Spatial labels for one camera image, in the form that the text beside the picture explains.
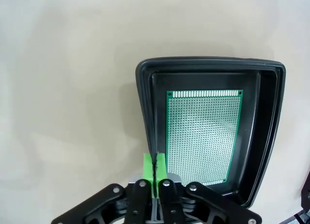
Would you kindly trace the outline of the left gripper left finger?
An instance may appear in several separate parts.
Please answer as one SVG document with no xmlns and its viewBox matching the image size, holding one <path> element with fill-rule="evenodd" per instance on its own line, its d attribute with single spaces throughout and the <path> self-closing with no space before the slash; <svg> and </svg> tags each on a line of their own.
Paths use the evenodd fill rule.
<svg viewBox="0 0 310 224">
<path fill-rule="evenodd" d="M 52 220 L 53 224 L 145 224 L 152 216 L 153 164 L 143 155 L 142 175 L 126 187 L 112 183 Z"/>
</svg>

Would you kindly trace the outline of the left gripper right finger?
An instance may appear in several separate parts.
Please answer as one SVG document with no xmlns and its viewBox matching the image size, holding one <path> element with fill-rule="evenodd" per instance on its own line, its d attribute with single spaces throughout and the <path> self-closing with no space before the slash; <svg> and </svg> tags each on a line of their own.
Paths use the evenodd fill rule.
<svg viewBox="0 0 310 224">
<path fill-rule="evenodd" d="M 168 178 L 165 155 L 156 156 L 157 195 L 165 224 L 260 224 L 260 215 L 199 182 L 183 186 Z"/>
</svg>

